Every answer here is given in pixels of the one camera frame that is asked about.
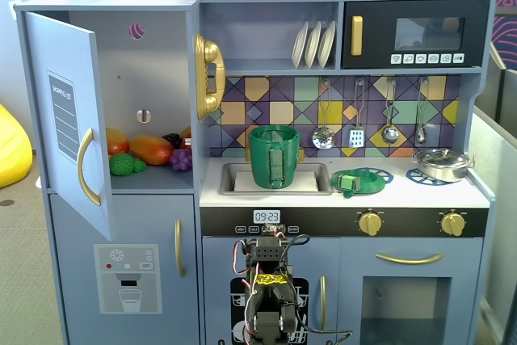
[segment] geometric backsplash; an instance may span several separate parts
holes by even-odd
[[[396,76],[397,89],[393,105],[393,124],[400,137],[394,145],[382,140],[382,130],[386,125],[386,95],[389,102],[392,90],[388,88],[386,77],[362,77],[365,83],[364,108],[360,115],[360,125],[365,131],[364,147],[349,148],[349,136],[355,127],[354,108],[356,76],[328,77],[330,91],[319,86],[318,77],[241,77],[227,78],[225,96],[220,108],[208,115],[210,154],[212,157],[244,157],[248,132],[266,124],[284,124],[298,130],[305,156],[311,157],[409,157],[414,151],[437,147],[452,147],[452,137],[456,123],[459,75],[429,76],[429,92],[422,88],[420,103],[425,97],[429,103],[424,111],[423,122],[427,142],[417,143],[414,134],[417,127],[418,76]],[[322,92],[321,106],[318,97]],[[334,147],[317,149],[313,146],[312,135],[323,123],[327,108],[326,126],[336,134]],[[362,96],[358,96],[358,109]]]

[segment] green toy vegetable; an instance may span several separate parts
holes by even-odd
[[[140,173],[147,165],[140,159],[135,159],[127,154],[115,154],[110,159],[110,172],[113,175],[126,176],[133,172]]]

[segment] pot lid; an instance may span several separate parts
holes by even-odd
[[[417,154],[419,162],[437,168],[456,168],[466,167],[470,163],[469,157],[450,149],[429,149]]]

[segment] silver pot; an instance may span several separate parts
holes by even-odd
[[[425,175],[444,182],[461,181],[470,167],[474,167],[474,159],[450,149],[429,149],[420,151],[413,162]]]

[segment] yellow label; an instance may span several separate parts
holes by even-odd
[[[286,284],[287,281],[282,275],[259,274],[257,284],[268,286],[269,284]]]

